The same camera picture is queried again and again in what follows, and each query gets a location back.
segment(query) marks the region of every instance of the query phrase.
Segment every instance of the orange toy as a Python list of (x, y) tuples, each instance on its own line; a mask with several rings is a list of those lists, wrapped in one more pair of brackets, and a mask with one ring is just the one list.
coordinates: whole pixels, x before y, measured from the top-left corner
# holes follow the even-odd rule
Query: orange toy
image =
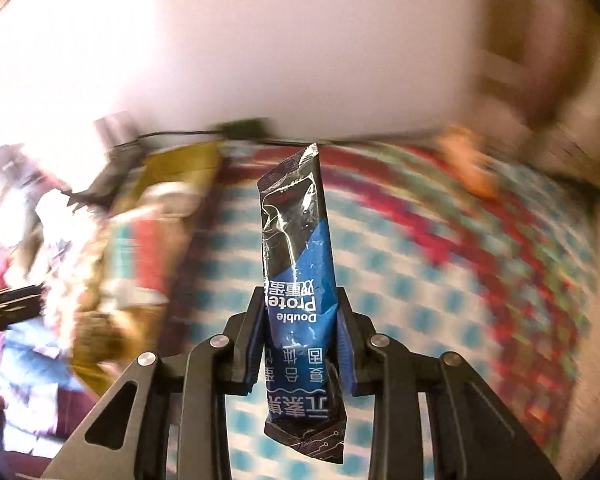
[(451, 124), (438, 138), (438, 145), (446, 163), (469, 193), (480, 198), (497, 197), (496, 178), (487, 169), (491, 157), (480, 151), (480, 136)]

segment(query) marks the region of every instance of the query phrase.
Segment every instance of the protein bar wrapper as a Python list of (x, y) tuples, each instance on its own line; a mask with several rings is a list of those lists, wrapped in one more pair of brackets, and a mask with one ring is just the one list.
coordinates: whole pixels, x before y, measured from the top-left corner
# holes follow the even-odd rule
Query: protein bar wrapper
[[(265, 433), (341, 462), (346, 416), (337, 376), (327, 370), (338, 301), (316, 144), (261, 177), (258, 190), (268, 314)], [(323, 434), (332, 438), (328, 446)]]

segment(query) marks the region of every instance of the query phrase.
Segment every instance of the snack package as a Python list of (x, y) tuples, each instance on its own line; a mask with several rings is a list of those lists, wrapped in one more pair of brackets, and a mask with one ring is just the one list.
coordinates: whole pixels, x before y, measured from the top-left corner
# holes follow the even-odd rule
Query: snack package
[(342, 462), (346, 415), (328, 353), (338, 307), (315, 144), (258, 181), (267, 321), (265, 434)]

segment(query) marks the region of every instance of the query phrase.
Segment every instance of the beige floor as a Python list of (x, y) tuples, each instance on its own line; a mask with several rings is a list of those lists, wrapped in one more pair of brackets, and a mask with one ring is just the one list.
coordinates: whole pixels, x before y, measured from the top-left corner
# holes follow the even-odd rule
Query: beige floor
[(600, 453), (600, 207), (598, 230), (598, 293), (589, 305), (590, 332), (578, 357), (579, 377), (556, 465), (564, 480), (575, 480)]

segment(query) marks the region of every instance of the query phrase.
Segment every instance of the blue package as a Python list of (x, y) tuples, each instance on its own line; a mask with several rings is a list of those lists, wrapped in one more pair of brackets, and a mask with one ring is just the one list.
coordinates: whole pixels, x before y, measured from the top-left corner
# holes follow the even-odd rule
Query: blue package
[(261, 177), (258, 190), (268, 422), (311, 434), (340, 413), (327, 388), (338, 300), (316, 144)]

